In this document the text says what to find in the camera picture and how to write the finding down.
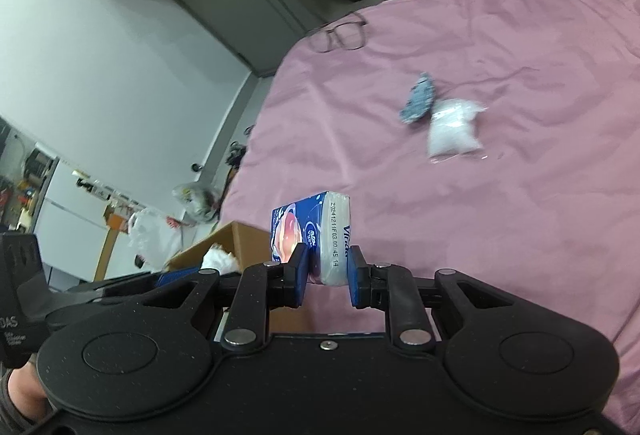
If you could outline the person left hand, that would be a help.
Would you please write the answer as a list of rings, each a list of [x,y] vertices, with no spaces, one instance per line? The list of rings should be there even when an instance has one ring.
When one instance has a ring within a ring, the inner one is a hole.
[[[10,403],[25,419],[37,422],[48,414],[50,403],[33,363],[12,370],[6,390]]]

